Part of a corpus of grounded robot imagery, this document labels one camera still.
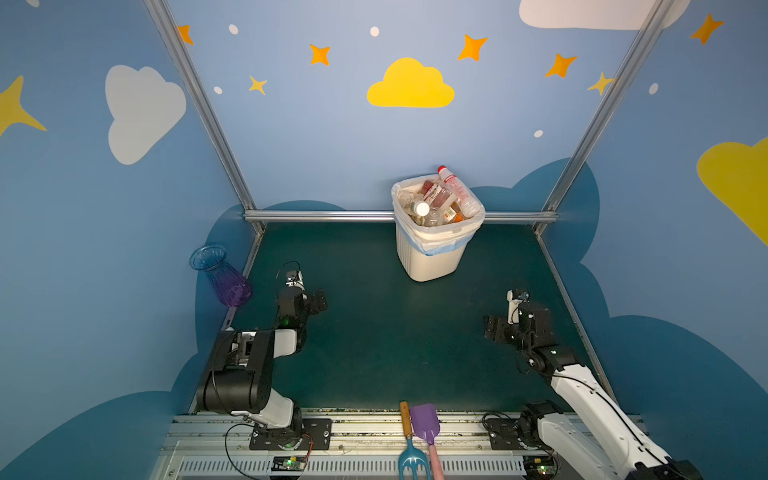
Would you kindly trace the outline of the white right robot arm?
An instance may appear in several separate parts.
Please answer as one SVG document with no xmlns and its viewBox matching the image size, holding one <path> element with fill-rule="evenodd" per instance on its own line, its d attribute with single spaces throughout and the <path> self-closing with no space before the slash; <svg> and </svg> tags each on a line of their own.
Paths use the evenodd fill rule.
<svg viewBox="0 0 768 480">
<path fill-rule="evenodd" d="M 700 479 L 631 421 L 574 351 L 557 342 L 551 314 L 512 300 L 505 318 L 483 318 L 484 337 L 512 345 L 591 433 L 586 437 L 552 401 L 528 403 L 515 429 L 519 441 L 563 458 L 584 479 Z"/>
</svg>

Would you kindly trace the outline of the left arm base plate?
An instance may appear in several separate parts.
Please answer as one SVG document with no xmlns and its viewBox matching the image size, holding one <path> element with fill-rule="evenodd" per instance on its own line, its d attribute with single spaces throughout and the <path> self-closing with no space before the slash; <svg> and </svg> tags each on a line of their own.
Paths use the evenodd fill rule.
<svg viewBox="0 0 768 480">
<path fill-rule="evenodd" d="M 250 435 L 249 449 L 258 451 L 308 451 L 328 450 L 333 422 L 330 418 L 300 419 L 295 416 L 283 428 L 266 428 L 256 425 Z"/>
</svg>

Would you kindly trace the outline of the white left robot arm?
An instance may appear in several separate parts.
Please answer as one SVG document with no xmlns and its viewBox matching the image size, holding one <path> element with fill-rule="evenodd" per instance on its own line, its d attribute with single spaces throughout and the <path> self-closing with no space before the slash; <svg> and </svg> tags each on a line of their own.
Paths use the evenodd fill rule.
<svg viewBox="0 0 768 480">
<path fill-rule="evenodd" d="M 278 295 L 275 324 L 218 334 L 196 392 L 200 411 L 243 416 L 267 432 L 301 432 L 293 400 L 273 388 L 274 362 L 302 350 L 309 318 L 327 309 L 323 290 L 289 286 Z"/>
</svg>

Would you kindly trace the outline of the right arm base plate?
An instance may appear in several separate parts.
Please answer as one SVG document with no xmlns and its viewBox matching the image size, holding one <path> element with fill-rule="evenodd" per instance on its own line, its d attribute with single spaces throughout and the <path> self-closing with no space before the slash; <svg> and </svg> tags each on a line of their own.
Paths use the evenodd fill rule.
<svg viewBox="0 0 768 480">
<path fill-rule="evenodd" d="M 484 417 L 481 420 L 486 430 L 491 449 L 494 451 L 536 451 L 538 447 L 521 439 L 516 419 L 497 416 Z"/>
</svg>

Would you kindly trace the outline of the white bottle red label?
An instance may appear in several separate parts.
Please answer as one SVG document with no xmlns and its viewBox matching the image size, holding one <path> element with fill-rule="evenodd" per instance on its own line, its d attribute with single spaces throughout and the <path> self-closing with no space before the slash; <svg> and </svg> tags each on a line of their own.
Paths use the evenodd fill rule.
<svg viewBox="0 0 768 480">
<path fill-rule="evenodd" d="M 457 204 L 465 218 L 472 218 L 483 210 L 481 202 L 472 193 L 471 189 L 446 166 L 440 166 L 437 169 L 437 173 L 440 180 L 457 197 Z"/>
</svg>

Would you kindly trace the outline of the gold red label tea bottle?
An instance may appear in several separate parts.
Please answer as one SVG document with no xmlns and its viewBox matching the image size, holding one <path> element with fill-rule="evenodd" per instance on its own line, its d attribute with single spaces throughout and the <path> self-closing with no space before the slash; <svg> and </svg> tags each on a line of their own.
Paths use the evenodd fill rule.
<svg viewBox="0 0 768 480">
<path fill-rule="evenodd" d="M 421 187 L 420 194 L 424 202 L 426 202 L 431 209 L 441 211 L 451 206 L 456 196 L 455 194 L 443 183 L 435 183 L 431 180 L 426 180 Z"/>
</svg>

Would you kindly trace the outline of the clear bottle white orange label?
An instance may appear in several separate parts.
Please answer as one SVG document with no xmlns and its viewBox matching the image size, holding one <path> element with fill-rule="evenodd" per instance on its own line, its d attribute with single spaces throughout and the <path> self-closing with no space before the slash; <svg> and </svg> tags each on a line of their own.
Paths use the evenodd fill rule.
<svg viewBox="0 0 768 480">
<path fill-rule="evenodd" d="M 410 195 L 404 201 L 403 209 L 417 225 L 423 225 L 431 211 L 430 205 L 418 195 Z"/>
</svg>

